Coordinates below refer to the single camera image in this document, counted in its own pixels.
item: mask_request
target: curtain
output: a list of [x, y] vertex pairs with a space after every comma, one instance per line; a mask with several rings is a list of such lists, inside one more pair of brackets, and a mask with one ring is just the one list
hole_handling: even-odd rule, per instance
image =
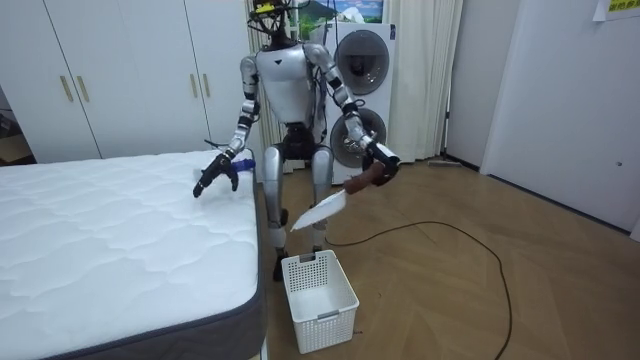
[[389, 146], [403, 162], [440, 153], [463, 0], [385, 0], [396, 24]]

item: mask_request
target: humanoid robot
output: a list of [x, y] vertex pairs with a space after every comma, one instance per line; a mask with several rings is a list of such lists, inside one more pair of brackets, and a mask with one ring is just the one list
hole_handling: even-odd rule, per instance
[[[344, 84], [329, 51], [323, 45], [298, 42], [287, 36], [284, 24], [288, 12], [294, 7], [291, 6], [292, 0], [284, 1], [253, 0], [254, 10], [250, 13], [249, 22], [260, 27], [249, 26], [268, 34], [271, 43], [258, 53], [242, 59], [240, 71], [245, 100], [237, 128], [227, 148], [203, 171], [202, 178], [193, 189], [193, 195], [197, 198], [215, 178], [225, 174], [231, 180], [233, 191], [236, 191], [238, 175], [231, 161], [244, 150], [251, 126], [259, 119], [257, 92], [258, 82], [262, 81], [273, 113], [287, 128], [282, 143], [269, 146], [264, 153], [263, 187], [269, 237], [278, 257], [273, 272], [275, 281], [282, 280], [280, 261], [288, 256], [284, 229], [288, 212], [281, 204], [283, 163], [286, 160], [311, 162], [315, 203], [329, 195], [332, 183], [333, 153], [329, 147], [317, 143], [313, 134], [319, 114], [316, 96], [319, 81], [316, 74], [319, 73], [323, 84], [326, 81], [333, 89], [333, 101], [342, 109], [348, 136], [362, 150], [363, 170], [366, 171], [374, 162], [383, 165], [381, 175], [372, 183], [377, 186], [387, 183], [398, 172], [400, 162], [393, 152], [375, 140], [375, 134], [363, 127], [358, 100]], [[312, 226], [313, 252], [322, 250], [326, 226], [326, 220]]]

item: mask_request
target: mattress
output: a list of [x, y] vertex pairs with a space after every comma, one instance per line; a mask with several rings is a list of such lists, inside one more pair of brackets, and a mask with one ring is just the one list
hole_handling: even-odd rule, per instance
[[259, 353], [253, 171], [191, 194], [217, 153], [0, 168], [0, 359]]

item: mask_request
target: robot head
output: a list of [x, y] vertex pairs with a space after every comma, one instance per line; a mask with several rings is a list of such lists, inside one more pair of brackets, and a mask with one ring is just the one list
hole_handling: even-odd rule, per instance
[[253, 27], [272, 38], [277, 35], [284, 35], [284, 24], [287, 19], [287, 12], [292, 9], [293, 0], [253, 0], [253, 11], [249, 13], [249, 21], [258, 24], [260, 27]]

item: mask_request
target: white plastic basket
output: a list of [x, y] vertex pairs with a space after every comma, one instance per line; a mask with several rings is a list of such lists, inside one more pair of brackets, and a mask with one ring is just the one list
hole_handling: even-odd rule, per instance
[[360, 302], [333, 251], [286, 258], [282, 272], [301, 354], [351, 340]]

